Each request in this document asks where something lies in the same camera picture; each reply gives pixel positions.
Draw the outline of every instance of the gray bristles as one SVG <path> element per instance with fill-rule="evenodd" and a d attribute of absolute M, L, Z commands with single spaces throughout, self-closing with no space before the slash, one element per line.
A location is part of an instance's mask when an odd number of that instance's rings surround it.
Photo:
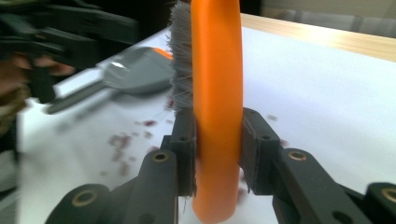
<path fill-rule="evenodd" d="M 172 99 L 174 109 L 192 107 L 192 48 L 190 4 L 177 2 L 171 12 L 168 45 L 173 54 Z"/>

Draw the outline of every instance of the human hand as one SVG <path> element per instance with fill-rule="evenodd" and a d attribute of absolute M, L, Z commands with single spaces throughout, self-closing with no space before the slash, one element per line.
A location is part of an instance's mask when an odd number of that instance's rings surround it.
<path fill-rule="evenodd" d="M 43 56 L 34 61 L 36 66 L 48 67 L 54 76 L 67 76 L 75 72 L 75 68 L 66 64 L 56 63 L 48 56 Z M 15 53 L 11 59 L 0 62 L 0 97 L 15 91 L 22 83 L 27 83 L 29 78 L 23 69 L 31 69 L 26 57 Z"/>

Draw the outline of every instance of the white table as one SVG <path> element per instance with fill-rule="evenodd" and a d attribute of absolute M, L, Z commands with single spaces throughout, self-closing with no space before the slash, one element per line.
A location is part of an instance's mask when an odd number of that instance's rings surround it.
<path fill-rule="evenodd" d="M 139 46 L 167 49 L 164 30 Z M 279 137 L 313 154 L 340 184 L 363 193 L 371 182 L 396 183 L 396 63 L 243 28 L 244 106 L 259 111 Z M 61 95 L 100 76 L 101 67 L 67 79 Z M 169 91 L 137 98 L 105 90 L 60 114 L 30 102 L 21 113 L 20 224 L 44 223 L 71 189 L 114 189 L 135 177 L 144 155 L 172 131 Z M 156 120 L 145 126 L 145 120 Z M 132 141 L 113 161 L 114 135 Z M 127 164 L 129 173 L 120 174 Z M 241 189 L 247 189 L 244 183 Z M 179 223 L 200 223 L 191 199 Z M 271 197 L 248 195 L 225 223 L 276 223 Z"/>

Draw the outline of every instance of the orange brush handle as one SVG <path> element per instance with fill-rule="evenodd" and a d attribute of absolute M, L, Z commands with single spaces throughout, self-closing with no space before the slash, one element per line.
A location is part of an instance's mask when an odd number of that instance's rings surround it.
<path fill-rule="evenodd" d="M 242 132 L 242 37 L 238 0 L 191 2 L 193 108 L 197 120 L 197 195 L 204 223 L 236 207 Z"/>

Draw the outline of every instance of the table surface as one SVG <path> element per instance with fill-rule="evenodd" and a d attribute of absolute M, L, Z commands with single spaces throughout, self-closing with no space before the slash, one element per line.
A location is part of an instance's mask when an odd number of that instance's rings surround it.
<path fill-rule="evenodd" d="M 242 26 L 396 62 L 396 39 L 242 14 Z"/>
<path fill-rule="evenodd" d="M 288 147 L 313 154 L 338 183 L 358 192 L 371 182 L 396 183 L 396 63 L 257 29 L 242 29 L 244 106 L 261 113 Z M 137 46 L 167 49 L 168 35 L 164 30 Z M 101 78 L 108 62 L 60 83 L 57 92 L 66 95 Z M 31 99 L 20 113 L 18 223 L 44 223 L 57 202 L 80 185 L 114 189 L 135 177 L 146 153 L 172 131 L 168 95 L 104 90 L 56 115 L 43 113 L 45 105 Z M 152 120 L 155 125 L 145 125 Z M 112 139 L 125 136 L 131 141 L 118 155 Z M 243 181 L 240 189 L 247 192 Z M 225 223 L 276 223 L 271 197 L 241 195 Z M 179 223 L 200 223 L 191 199 L 179 202 Z"/>

